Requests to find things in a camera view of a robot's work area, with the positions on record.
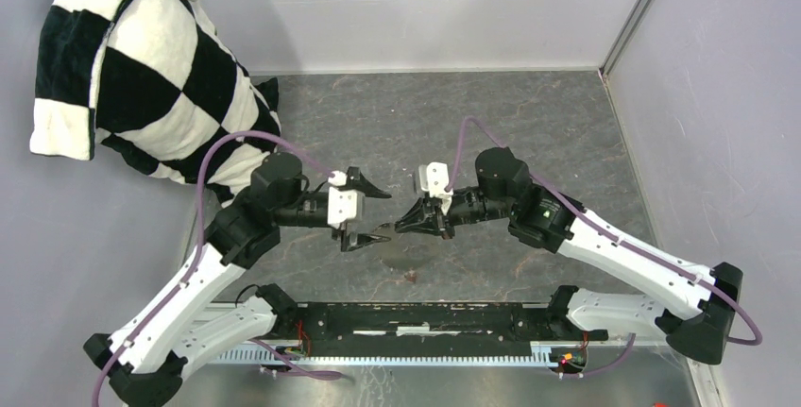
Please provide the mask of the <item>key with red tag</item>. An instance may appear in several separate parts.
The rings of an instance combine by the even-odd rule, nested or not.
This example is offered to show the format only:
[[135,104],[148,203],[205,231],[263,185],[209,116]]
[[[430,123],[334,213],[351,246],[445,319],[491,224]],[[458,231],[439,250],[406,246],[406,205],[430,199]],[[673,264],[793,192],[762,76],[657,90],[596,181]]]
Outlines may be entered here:
[[416,283],[418,279],[418,274],[416,271],[410,270],[404,274],[404,277],[407,281]]

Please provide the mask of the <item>black and white checkered cloth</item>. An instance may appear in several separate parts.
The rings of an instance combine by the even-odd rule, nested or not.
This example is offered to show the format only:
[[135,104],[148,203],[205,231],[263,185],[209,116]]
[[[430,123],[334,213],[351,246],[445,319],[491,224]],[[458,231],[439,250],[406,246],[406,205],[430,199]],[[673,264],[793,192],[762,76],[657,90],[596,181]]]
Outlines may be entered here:
[[276,78],[257,81],[200,0],[54,0],[41,30],[29,149],[89,161],[104,145],[134,170],[203,180],[222,204],[279,134]]

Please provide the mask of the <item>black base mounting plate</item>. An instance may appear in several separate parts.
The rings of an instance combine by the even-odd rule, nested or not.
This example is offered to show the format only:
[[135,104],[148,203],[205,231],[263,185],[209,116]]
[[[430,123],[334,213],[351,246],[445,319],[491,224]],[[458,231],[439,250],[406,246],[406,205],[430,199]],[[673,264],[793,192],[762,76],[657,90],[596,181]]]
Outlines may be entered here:
[[314,357],[512,357],[533,342],[601,342],[540,303],[308,302],[280,313],[268,340],[296,341]]

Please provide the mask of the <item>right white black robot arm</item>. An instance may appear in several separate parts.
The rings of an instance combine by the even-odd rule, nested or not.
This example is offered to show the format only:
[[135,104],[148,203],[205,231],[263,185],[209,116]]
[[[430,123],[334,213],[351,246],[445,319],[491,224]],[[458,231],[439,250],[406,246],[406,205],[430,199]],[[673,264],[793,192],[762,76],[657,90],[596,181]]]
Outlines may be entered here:
[[534,182],[508,148],[481,152],[475,171],[477,185],[448,192],[446,164],[421,166],[423,195],[395,222],[395,231],[450,239],[458,226],[506,219],[520,243],[592,265],[638,289],[623,295],[558,288],[545,314],[552,336],[635,334],[662,339],[703,364],[722,362],[735,341],[730,331],[743,280],[737,266],[681,260],[611,226],[579,201]]

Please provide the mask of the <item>aluminium frame rail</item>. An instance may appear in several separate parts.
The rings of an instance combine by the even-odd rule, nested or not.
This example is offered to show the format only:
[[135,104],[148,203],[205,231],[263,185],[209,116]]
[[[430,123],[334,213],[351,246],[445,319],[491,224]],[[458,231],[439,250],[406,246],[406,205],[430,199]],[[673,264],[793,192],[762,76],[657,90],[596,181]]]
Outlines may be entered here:
[[323,365],[542,367],[586,374],[593,344],[665,343],[703,364],[723,357],[733,313],[709,304],[683,320],[644,295],[566,286],[547,304],[296,302],[274,285],[212,314],[141,317],[85,346],[131,406],[163,406],[202,366],[259,365],[286,375]]

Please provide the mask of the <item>corner aluminium profile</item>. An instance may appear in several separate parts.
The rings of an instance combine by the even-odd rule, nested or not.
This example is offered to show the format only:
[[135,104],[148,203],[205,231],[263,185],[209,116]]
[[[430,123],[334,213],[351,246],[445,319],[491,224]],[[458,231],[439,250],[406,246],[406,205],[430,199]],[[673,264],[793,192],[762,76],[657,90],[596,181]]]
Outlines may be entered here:
[[635,4],[628,13],[622,25],[621,30],[616,36],[614,42],[612,43],[609,51],[605,56],[603,63],[598,69],[599,75],[601,76],[604,82],[607,82],[609,75],[614,70],[620,59],[622,58],[622,55],[626,47],[635,36],[640,24],[644,20],[649,8],[652,6],[654,1],[655,0],[635,1]]

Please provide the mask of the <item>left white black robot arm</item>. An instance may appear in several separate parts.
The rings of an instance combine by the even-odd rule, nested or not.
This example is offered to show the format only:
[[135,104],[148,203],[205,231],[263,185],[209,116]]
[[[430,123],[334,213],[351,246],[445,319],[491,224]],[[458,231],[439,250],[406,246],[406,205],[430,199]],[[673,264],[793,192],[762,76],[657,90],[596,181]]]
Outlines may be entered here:
[[336,171],[326,192],[309,190],[299,157],[268,155],[248,187],[219,211],[199,235],[193,258],[123,328],[96,333],[84,350],[101,380],[128,406],[163,406],[199,368],[220,354],[270,334],[296,328],[297,304],[265,286],[226,314],[194,328],[195,319],[230,284],[281,241],[281,228],[330,229],[343,252],[379,243],[377,235],[350,233],[366,198],[390,193],[357,167]]

